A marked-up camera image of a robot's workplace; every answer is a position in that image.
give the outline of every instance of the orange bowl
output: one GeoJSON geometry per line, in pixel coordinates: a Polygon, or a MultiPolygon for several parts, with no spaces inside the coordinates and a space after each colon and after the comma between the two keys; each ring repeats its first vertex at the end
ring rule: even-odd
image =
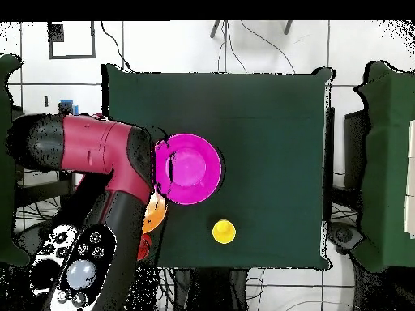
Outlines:
{"type": "Polygon", "coordinates": [[[157,228],[165,218],[167,204],[165,199],[154,190],[147,205],[146,214],[143,221],[143,233],[150,232],[157,228]]]}

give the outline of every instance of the green table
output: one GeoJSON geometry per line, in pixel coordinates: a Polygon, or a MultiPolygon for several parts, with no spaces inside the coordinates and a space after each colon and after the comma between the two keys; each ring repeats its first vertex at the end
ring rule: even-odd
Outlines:
{"type": "Polygon", "coordinates": [[[103,68],[103,110],[156,140],[191,133],[220,150],[225,178],[208,200],[169,203],[150,235],[158,266],[327,269],[321,257],[327,68],[313,75],[133,74],[103,68]],[[231,221],[221,245],[212,227],[231,221]]]}
{"type": "Polygon", "coordinates": [[[415,267],[415,240],[404,232],[409,123],[415,120],[415,75],[386,62],[366,66],[361,94],[371,129],[362,179],[360,227],[366,239],[354,256],[369,271],[415,267]]]}

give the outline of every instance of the white button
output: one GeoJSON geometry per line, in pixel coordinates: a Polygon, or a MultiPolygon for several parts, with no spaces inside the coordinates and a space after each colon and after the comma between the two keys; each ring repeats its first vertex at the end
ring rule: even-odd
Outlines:
{"type": "Polygon", "coordinates": [[[95,278],[96,267],[88,260],[76,260],[66,273],[66,280],[74,290],[90,287],[95,278]]]}

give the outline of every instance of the round button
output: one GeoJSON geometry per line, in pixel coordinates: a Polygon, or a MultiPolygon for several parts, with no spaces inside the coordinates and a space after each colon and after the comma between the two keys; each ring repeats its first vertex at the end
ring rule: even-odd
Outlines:
{"type": "Polygon", "coordinates": [[[56,251],[56,256],[58,258],[64,258],[67,254],[68,254],[68,248],[67,247],[58,248],[58,250],[56,251]]]}
{"type": "Polygon", "coordinates": [[[68,296],[68,292],[66,291],[60,291],[58,293],[58,302],[63,304],[68,300],[69,296],[68,296]]]}
{"type": "Polygon", "coordinates": [[[44,255],[50,255],[53,253],[54,250],[55,247],[53,245],[46,245],[45,247],[43,247],[42,253],[44,255]]]}
{"type": "Polygon", "coordinates": [[[98,232],[94,232],[93,234],[91,234],[91,236],[89,237],[89,240],[91,241],[91,243],[98,243],[101,240],[101,235],[98,232]]]}
{"type": "Polygon", "coordinates": [[[85,244],[82,244],[78,247],[78,254],[79,255],[85,255],[88,251],[88,246],[85,244]]]}
{"type": "Polygon", "coordinates": [[[72,304],[76,308],[80,308],[81,306],[85,306],[87,304],[87,296],[82,292],[77,293],[76,296],[72,299],[72,304]]]}
{"type": "Polygon", "coordinates": [[[60,244],[60,243],[65,242],[67,238],[68,238],[68,235],[65,232],[61,232],[55,237],[55,242],[60,244]]]}
{"type": "Polygon", "coordinates": [[[96,247],[92,251],[92,256],[94,258],[102,258],[104,256],[104,250],[101,247],[96,247]]]}
{"type": "Polygon", "coordinates": [[[89,260],[76,260],[66,273],[66,280],[74,290],[90,287],[96,279],[96,267],[89,260]]]}

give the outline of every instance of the table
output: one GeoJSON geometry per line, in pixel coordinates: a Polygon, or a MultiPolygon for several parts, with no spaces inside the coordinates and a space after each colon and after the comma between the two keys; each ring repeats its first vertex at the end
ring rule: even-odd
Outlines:
{"type": "Polygon", "coordinates": [[[144,126],[154,141],[197,134],[217,147],[220,189],[193,206],[169,203],[150,232],[156,266],[327,269],[320,254],[325,83],[313,75],[125,73],[103,66],[103,114],[144,126]],[[213,240],[219,219],[237,229],[213,240]]]}

